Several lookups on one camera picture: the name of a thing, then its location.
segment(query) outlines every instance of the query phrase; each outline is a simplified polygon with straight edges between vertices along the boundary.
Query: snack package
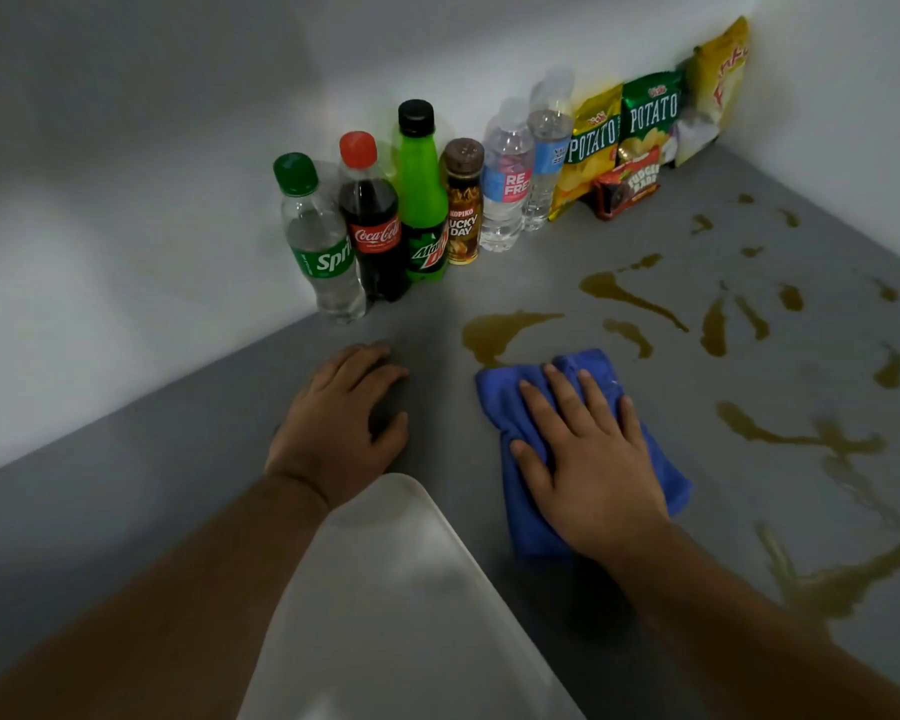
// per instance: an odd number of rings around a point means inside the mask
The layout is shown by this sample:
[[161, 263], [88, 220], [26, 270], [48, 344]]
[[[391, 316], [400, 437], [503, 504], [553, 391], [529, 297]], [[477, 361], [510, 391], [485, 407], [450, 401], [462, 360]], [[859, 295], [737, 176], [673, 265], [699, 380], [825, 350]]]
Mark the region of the snack package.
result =
[[687, 65], [688, 105], [676, 122], [676, 166], [727, 127], [750, 55], [750, 25], [739, 18], [723, 35], [694, 50]]
[[601, 220], [612, 220], [660, 189], [660, 147], [601, 174], [593, 186], [593, 211]]
[[593, 180], [616, 166], [622, 94], [623, 86], [618, 85], [588, 98], [576, 108], [573, 136], [556, 179], [547, 216], [551, 222], [589, 192]]
[[653, 72], [624, 83], [623, 115], [617, 163], [644, 156], [660, 148], [660, 163], [669, 164], [677, 156], [674, 125], [681, 113], [684, 74], [680, 71]]

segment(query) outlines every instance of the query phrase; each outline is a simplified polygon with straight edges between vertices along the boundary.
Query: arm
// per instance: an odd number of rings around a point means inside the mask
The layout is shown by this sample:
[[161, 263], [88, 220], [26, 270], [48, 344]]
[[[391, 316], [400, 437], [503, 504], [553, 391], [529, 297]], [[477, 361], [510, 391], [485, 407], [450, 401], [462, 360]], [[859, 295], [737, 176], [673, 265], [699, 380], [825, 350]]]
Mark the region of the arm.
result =
[[526, 443], [511, 445], [540, 512], [613, 576], [721, 710], [752, 718], [900, 718], [898, 686], [805, 633], [670, 522], [628, 397], [618, 422], [588, 373], [579, 373], [584, 404], [564, 375], [546, 371], [562, 416], [530, 384], [521, 390], [555, 471]]
[[324, 518], [407, 443], [372, 406], [407, 374], [351, 346], [293, 400], [264, 477], [116, 596], [0, 677], [0, 718], [236, 717], [277, 602]]

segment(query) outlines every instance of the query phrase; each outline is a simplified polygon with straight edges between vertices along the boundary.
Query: bottle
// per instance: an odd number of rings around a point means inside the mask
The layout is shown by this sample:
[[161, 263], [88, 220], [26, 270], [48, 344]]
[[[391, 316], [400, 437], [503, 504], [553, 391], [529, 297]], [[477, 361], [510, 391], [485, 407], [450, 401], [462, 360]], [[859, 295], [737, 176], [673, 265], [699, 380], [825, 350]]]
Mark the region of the bottle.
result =
[[564, 167], [573, 134], [574, 74], [570, 68], [552, 68], [536, 86], [529, 101], [527, 125], [533, 136], [533, 181], [524, 207], [523, 229], [533, 232], [543, 227], [550, 214], [554, 187]]
[[534, 174], [534, 137], [523, 98], [505, 98], [493, 130], [483, 142], [483, 226], [480, 246], [503, 253], [520, 236], [523, 201]]
[[400, 237], [394, 185], [377, 166], [377, 143], [365, 131], [339, 140], [340, 212], [360, 262], [360, 282], [371, 301], [399, 301], [410, 287], [407, 242]]
[[410, 280], [441, 280], [447, 265], [447, 192], [434, 144], [434, 108], [426, 100], [400, 103], [400, 226], [407, 238]]
[[484, 146], [473, 139], [454, 139], [444, 148], [440, 164], [450, 199], [447, 260], [451, 265], [467, 265], [480, 253], [480, 225], [484, 219], [480, 173], [484, 168]]
[[367, 313], [367, 294], [357, 273], [344, 218], [318, 189], [310, 157], [285, 153], [273, 162], [280, 191], [283, 231], [300, 270], [316, 293], [316, 307], [341, 324]]

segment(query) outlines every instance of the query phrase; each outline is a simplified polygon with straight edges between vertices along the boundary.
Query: sprite label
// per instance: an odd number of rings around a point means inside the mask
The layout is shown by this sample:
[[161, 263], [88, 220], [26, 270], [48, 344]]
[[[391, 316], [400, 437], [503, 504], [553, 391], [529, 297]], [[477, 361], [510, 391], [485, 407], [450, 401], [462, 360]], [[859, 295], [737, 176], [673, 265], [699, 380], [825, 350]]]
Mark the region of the sprite label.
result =
[[434, 227], [417, 228], [403, 225], [407, 238], [410, 280], [439, 280], [446, 265], [449, 230], [446, 219]]
[[341, 276], [353, 263], [353, 246], [349, 237], [344, 237], [332, 247], [319, 252], [296, 247], [290, 249], [300, 270], [309, 277]]

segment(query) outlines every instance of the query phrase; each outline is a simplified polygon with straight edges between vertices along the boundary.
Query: green bottle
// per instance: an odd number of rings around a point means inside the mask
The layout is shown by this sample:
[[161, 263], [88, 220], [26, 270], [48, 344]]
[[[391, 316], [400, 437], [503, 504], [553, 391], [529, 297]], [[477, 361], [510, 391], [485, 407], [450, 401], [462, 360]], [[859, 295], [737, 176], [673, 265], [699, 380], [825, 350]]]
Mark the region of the green bottle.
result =
[[447, 265], [447, 192], [441, 184], [434, 144], [434, 108], [426, 100], [404, 100], [400, 125], [400, 227], [408, 244], [410, 280], [441, 280]]

